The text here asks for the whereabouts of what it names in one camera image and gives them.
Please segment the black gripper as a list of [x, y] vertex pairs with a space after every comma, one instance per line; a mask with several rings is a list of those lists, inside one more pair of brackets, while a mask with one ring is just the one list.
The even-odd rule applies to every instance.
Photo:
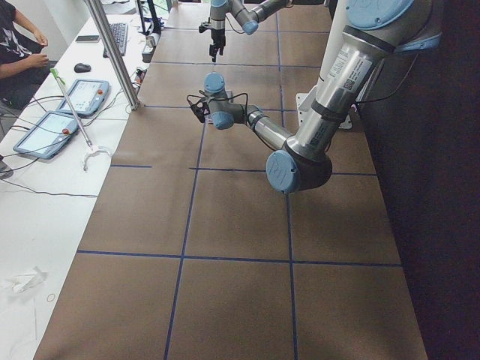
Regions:
[[209, 46], [209, 55], [211, 57], [212, 62], [217, 61], [218, 56], [224, 55], [224, 47], [226, 45], [226, 34], [225, 28], [210, 28], [211, 31], [211, 39], [213, 44]]

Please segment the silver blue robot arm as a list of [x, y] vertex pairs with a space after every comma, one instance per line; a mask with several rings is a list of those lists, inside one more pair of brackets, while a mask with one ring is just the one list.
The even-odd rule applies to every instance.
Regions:
[[284, 194], [324, 185], [332, 174], [326, 148], [375, 67], [387, 56], [437, 47], [442, 1], [327, 1], [333, 23], [317, 84], [298, 105], [295, 133], [258, 106], [235, 103], [216, 72], [206, 75], [195, 116], [217, 129], [248, 126], [272, 148], [265, 165], [270, 185]]
[[228, 14], [232, 15], [246, 35], [252, 35], [259, 28], [260, 23], [283, 8], [291, 8], [294, 5], [324, 5], [325, 3], [326, 1], [268, 0], [262, 1], [252, 10], [248, 10], [243, 1], [211, 1], [208, 20], [199, 25], [199, 33], [210, 31], [212, 43], [209, 45], [208, 53], [211, 61], [215, 63], [217, 55], [224, 54], [224, 47], [227, 43]]

